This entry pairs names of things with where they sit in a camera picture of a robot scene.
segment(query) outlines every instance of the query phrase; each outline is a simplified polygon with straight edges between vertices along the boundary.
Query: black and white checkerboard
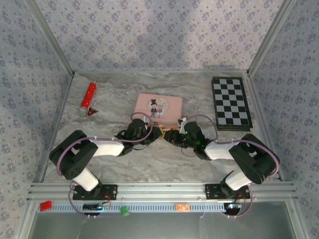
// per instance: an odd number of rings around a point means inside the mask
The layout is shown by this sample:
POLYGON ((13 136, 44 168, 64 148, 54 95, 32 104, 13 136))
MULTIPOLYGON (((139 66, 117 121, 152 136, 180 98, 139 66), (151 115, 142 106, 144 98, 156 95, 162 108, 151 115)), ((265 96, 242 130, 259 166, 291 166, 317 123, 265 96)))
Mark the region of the black and white checkerboard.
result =
POLYGON ((253 127, 242 78, 213 77, 216 123, 219 130, 249 131, 253 127))

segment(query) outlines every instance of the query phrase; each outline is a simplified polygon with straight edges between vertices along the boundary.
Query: pink box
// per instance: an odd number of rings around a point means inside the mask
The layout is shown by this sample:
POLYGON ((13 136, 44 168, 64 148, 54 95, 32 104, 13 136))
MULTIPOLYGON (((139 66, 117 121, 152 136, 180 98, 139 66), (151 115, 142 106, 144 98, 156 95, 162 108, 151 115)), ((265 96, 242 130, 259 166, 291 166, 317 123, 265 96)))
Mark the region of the pink box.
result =
MULTIPOLYGON (((178 128, 178 120, 181 118, 183 99, 175 96, 162 96, 151 94, 139 94, 134 112, 143 112, 149 115, 155 125, 165 130, 178 128)), ((134 115, 134 118, 142 119, 143 115, 134 115)))

